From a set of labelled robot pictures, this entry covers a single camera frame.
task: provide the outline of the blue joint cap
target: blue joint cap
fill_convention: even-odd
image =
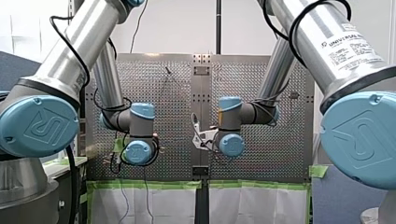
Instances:
[[[127,2],[132,7],[139,7],[140,5],[142,5],[145,2],[145,0],[127,0]]]
[[[236,133],[230,133],[221,138],[220,151],[228,157],[238,157],[245,149],[244,139]]]
[[[131,112],[142,119],[154,119],[154,105],[144,103],[134,103]]]
[[[144,165],[151,158],[151,147],[144,141],[133,141],[122,155],[132,165]]]
[[[99,122],[103,128],[109,129],[109,130],[114,130],[111,125],[107,122],[105,119],[105,116],[103,114],[100,114],[99,116]]]
[[[320,139],[334,165],[378,189],[396,189],[396,94],[362,91],[335,102],[321,122]]]
[[[242,105],[242,99],[239,96],[224,96],[219,99],[221,111],[228,111]]]
[[[16,157],[53,155],[72,143],[77,132],[76,110],[55,96],[25,97],[0,114],[0,147]]]

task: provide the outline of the white wall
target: white wall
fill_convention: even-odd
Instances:
[[[58,40],[50,16],[67,16],[68,0],[0,0],[0,50],[43,62]],[[65,21],[57,21],[62,31]]]
[[[120,52],[129,52],[137,18],[132,11],[116,28],[113,40]],[[226,0],[222,4],[222,53],[270,54],[276,42],[265,25],[256,0]],[[134,52],[208,53],[216,51],[215,0],[148,0]]]

